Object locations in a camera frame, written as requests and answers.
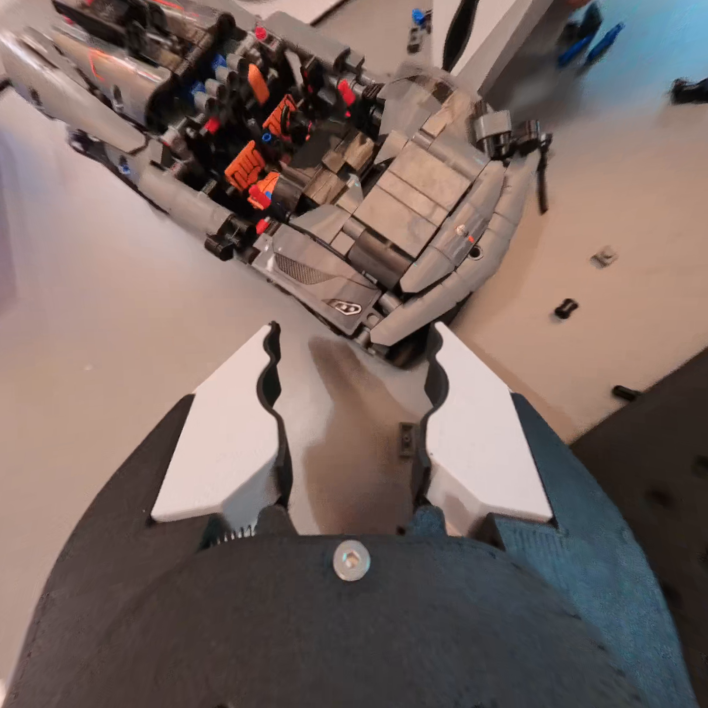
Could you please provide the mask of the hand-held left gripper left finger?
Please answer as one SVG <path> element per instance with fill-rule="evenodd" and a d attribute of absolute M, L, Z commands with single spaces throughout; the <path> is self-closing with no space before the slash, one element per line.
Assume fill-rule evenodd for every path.
<path fill-rule="evenodd" d="M 256 523 L 262 509 L 288 508 L 292 461 L 278 364 L 281 328 L 262 326 L 192 394 L 157 494 L 158 523 L 219 515 Z"/>

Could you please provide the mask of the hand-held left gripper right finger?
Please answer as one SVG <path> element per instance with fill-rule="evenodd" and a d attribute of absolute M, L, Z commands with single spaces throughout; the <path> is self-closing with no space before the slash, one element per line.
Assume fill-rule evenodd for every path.
<path fill-rule="evenodd" d="M 489 514 L 547 523 L 553 517 L 509 386 L 445 324 L 430 330 L 413 500 L 447 523 Z"/>

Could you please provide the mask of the black lego connector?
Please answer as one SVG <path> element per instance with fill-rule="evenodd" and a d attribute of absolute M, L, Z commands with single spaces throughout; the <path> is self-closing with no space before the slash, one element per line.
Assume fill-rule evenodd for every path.
<path fill-rule="evenodd" d="M 707 104 L 707 77 L 700 81 L 678 78 L 670 87 L 670 101 L 674 105 Z"/>

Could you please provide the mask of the blue lego axle connector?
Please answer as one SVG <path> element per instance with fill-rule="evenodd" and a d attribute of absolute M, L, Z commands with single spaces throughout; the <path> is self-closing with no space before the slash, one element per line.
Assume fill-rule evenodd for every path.
<path fill-rule="evenodd" d="M 581 56 L 584 57 L 583 66 L 593 64 L 597 59 L 604 56 L 604 54 L 615 44 L 624 28 L 625 23 L 619 22 L 597 41 L 595 41 L 595 34 L 592 33 L 575 42 L 570 48 L 566 49 L 559 55 L 556 60 L 556 67 L 558 69 L 564 69 Z"/>

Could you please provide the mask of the grey orange lego car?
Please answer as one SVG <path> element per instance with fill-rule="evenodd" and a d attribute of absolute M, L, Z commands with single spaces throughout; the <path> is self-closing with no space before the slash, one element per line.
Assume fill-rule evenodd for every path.
<path fill-rule="evenodd" d="M 499 269 L 552 136 L 437 67 L 386 79 L 235 1 L 52 1 L 1 32 L 1 88 L 75 152 L 400 368 Z"/>

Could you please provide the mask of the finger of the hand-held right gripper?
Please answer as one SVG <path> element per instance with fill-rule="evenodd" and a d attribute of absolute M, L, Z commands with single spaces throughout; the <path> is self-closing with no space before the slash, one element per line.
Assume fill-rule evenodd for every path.
<path fill-rule="evenodd" d="M 431 23 L 433 64 L 452 72 L 471 36 L 471 2 L 434 1 Z"/>
<path fill-rule="evenodd" d="M 449 73 L 484 96 L 553 1 L 463 1 L 449 27 Z"/>

